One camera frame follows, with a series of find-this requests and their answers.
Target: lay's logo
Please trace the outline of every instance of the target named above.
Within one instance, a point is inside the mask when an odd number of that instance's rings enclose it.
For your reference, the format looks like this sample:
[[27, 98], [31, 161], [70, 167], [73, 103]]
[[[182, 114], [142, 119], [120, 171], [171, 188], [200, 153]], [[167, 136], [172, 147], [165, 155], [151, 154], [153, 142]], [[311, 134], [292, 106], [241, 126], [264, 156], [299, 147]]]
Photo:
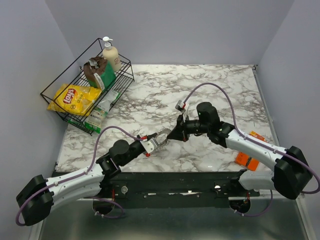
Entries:
[[66, 93], [63, 102], [65, 104], [70, 104], [74, 96], [76, 95], [77, 91], [74, 88], [69, 88], [68, 92]]

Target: orange block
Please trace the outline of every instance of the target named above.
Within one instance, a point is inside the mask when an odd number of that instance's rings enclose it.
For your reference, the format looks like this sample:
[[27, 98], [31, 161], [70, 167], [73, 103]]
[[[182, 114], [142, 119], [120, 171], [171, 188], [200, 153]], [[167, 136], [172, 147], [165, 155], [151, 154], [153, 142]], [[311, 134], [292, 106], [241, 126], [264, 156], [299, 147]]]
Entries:
[[[267, 142], [266, 139], [259, 135], [258, 133], [251, 131], [250, 135], [255, 137], [256, 139], [259, 139], [261, 141]], [[243, 152], [239, 152], [238, 155], [235, 158], [235, 162], [241, 166], [246, 167], [247, 169], [251, 171], [255, 171], [259, 165], [259, 161], [257, 159], [254, 159], [250, 157], [247, 154], [244, 154]]]

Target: marble countertop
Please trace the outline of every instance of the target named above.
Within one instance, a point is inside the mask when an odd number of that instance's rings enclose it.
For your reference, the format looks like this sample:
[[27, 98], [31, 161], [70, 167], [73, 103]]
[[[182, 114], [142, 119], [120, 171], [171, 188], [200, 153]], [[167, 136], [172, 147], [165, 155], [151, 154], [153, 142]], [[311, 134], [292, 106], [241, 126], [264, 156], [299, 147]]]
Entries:
[[[133, 65], [135, 82], [130, 85], [103, 122], [103, 127], [119, 126], [133, 135], [159, 133], [161, 142], [176, 125], [178, 100], [184, 100], [197, 85], [211, 82], [226, 90], [235, 109], [238, 127], [255, 131], [273, 143], [266, 111], [251, 66], [248, 65]], [[220, 119], [233, 123], [225, 96], [213, 86], [199, 88], [189, 99], [188, 115], [197, 116], [196, 106], [211, 102]], [[98, 134], [89, 134], [68, 126], [56, 171], [71, 172], [88, 166]], [[119, 139], [132, 139], [117, 129], [109, 129], [100, 138], [97, 158], [108, 152]], [[123, 172], [211, 172], [239, 171], [234, 163], [237, 152], [215, 145], [206, 137], [191, 136], [189, 141], [168, 140], [150, 157], [140, 155]]]

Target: bag of chips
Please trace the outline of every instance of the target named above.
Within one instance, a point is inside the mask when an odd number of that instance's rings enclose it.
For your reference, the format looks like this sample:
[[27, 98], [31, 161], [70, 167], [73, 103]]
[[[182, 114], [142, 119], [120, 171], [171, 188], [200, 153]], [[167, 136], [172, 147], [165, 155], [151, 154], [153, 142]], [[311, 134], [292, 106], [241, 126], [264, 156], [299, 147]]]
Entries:
[[68, 112], [75, 115], [90, 114], [89, 107], [97, 100], [101, 89], [92, 86], [77, 86], [63, 84], [55, 93], [53, 101], [50, 102], [48, 110], [56, 112]]
[[90, 58], [83, 66], [83, 73], [90, 86], [101, 89], [103, 92], [109, 90], [116, 79], [110, 63], [100, 56]]

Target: pump dispenser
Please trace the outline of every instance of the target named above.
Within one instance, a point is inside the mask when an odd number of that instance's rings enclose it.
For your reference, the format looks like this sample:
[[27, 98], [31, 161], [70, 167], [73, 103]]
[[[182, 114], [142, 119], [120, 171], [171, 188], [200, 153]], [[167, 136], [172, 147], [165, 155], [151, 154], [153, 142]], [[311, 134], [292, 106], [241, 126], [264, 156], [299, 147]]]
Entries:
[[109, 42], [113, 39], [105, 36], [102, 40], [105, 42], [102, 51], [103, 58], [109, 61], [114, 72], [119, 71], [121, 69], [121, 61], [119, 59], [118, 50]]

